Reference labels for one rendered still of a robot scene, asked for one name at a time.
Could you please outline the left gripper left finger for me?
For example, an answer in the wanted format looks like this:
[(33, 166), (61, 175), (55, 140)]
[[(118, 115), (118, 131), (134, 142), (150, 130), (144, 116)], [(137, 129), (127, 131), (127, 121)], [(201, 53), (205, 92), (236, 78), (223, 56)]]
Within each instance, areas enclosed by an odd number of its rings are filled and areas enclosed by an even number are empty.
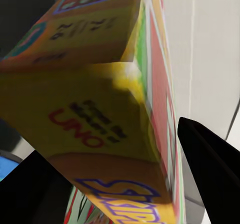
[(72, 185), (33, 151), (0, 182), (0, 224), (64, 224)]

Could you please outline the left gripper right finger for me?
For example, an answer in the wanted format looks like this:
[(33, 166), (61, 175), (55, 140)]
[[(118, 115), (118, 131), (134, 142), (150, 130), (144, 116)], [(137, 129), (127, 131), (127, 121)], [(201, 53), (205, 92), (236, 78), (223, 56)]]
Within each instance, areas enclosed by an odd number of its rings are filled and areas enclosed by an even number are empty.
[(240, 151), (189, 118), (177, 135), (211, 224), (240, 224)]

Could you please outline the board game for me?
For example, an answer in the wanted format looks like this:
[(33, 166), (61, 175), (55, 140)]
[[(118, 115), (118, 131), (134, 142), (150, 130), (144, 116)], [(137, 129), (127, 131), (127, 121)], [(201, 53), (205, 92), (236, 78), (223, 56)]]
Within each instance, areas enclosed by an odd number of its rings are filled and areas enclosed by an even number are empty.
[(72, 185), (64, 224), (115, 224), (93, 204), (78, 188)]
[(0, 149), (0, 182), (24, 161), (17, 155)]
[(0, 60), (0, 118), (114, 224), (186, 224), (164, 0), (58, 0)]

